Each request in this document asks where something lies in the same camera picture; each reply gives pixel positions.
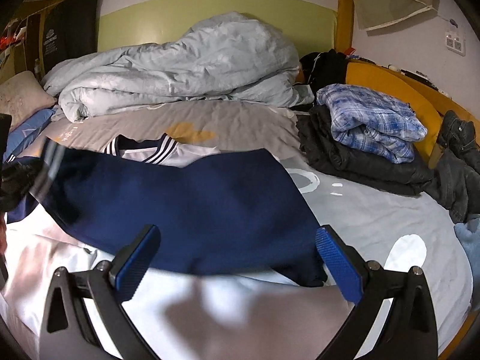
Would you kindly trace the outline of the white and navy varsity jacket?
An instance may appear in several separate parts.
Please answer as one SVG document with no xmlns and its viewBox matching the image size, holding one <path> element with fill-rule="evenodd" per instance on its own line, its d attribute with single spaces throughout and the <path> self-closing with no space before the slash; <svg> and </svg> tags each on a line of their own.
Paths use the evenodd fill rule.
<svg viewBox="0 0 480 360">
<path fill-rule="evenodd" d="M 326 284 L 318 222 L 267 150 L 151 165 L 64 149 L 41 203 L 8 215 L 1 315 L 34 357 L 55 269 L 111 259 L 145 224 L 161 234 L 124 305 L 162 359 L 314 359 L 350 312 Z"/>
</svg>

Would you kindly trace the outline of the blue patterned pillow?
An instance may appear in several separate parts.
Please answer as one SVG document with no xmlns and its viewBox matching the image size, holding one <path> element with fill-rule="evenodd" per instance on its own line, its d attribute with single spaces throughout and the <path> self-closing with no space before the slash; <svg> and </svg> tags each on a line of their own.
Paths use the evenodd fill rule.
<svg viewBox="0 0 480 360">
<path fill-rule="evenodd" d="M 27 149 L 48 126 L 54 113 L 55 112 L 49 108 L 38 111 L 9 133 L 7 150 L 3 155 L 3 161 L 12 161 Z"/>
</svg>

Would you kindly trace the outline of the beige floral pillow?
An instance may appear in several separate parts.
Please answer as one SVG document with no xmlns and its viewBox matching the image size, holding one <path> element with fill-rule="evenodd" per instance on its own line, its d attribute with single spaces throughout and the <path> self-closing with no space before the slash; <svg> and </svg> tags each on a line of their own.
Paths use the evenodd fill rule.
<svg viewBox="0 0 480 360">
<path fill-rule="evenodd" d="M 1 113 L 12 118 L 10 131 L 36 112 L 52 108 L 56 100 L 47 94 L 30 71 L 21 72 L 1 84 Z"/>
</svg>

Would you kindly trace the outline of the black folded garment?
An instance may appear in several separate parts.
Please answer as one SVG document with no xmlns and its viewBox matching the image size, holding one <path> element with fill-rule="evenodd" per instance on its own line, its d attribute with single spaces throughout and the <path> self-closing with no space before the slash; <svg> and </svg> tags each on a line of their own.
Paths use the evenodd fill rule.
<svg viewBox="0 0 480 360">
<path fill-rule="evenodd" d="M 326 106 L 315 106 L 306 115 L 297 115 L 296 127 L 300 150 L 318 172 L 403 196 L 418 195 L 433 180 L 433 172 L 417 151 L 411 163 L 394 164 L 335 141 Z"/>
</svg>

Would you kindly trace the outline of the blue plaid folded shirt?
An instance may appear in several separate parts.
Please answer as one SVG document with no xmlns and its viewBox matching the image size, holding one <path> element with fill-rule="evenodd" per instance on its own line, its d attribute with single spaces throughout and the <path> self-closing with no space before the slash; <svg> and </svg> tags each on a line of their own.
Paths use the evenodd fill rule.
<svg viewBox="0 0 480 360">
<path fill-rule="evenodd" d="M 364 86 L 327 85 L 316 93 L 316 102 L 329 110 L 335 141 L 393 164 L 411 163 L 413 144 L 428 133 L 410 105 Z"/>
</svg>

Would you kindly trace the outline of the black hanging bag with logo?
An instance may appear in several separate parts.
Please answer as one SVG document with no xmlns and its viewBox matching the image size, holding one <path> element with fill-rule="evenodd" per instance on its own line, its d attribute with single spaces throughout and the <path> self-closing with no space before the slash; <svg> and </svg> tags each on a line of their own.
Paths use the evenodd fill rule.
<svg viewBox="0 0 480 360">
<path fill-rule="evenodd" d="M 98 50 L 98 0 L 63 0 L 46 16 L 42 61 L 48 73 L 58 63 Z"/>
</svg>

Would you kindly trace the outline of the black backpack by headboard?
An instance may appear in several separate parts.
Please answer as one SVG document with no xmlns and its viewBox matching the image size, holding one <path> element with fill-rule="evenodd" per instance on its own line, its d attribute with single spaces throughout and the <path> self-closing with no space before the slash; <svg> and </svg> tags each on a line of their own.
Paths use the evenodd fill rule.
<svg viewBox="0 0 480 360">
<path fill-rule="evenodd" d="M 332 84 L 344 84 L 347 75 L 347 57 L 331 49 L 327 52 L 312 52 L 299 60 L 305 83 L 312 92 Z"/>
</svg>

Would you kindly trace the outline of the light grey floral duvet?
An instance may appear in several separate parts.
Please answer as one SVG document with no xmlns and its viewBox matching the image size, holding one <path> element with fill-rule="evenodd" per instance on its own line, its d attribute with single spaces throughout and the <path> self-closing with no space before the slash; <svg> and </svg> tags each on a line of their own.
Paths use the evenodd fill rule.
<svg viewBox="0 0 480 360">
<path fill-rule="evenodd" d="M 298 52 L 279 29 L 230 12 L 194 24 L 177 41 L 65 60 L 42 86 L 79 122 L 180 101 L 310 104 L 312 90 L 295 81 L 299 70 Z"/>
</svg>

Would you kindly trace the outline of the white wall socket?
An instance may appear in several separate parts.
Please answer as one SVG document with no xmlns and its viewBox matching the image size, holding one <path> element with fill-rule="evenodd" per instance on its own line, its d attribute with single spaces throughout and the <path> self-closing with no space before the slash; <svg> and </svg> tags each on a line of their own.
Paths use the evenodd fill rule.
<svg viewBox="0 0 480 360">
<path fill-rule="evenodd" d="M 465 39 L 459 33 L 447 31 L 445 33 L 445 46 L 452 52 L 465 56 Z"/>
</svg>

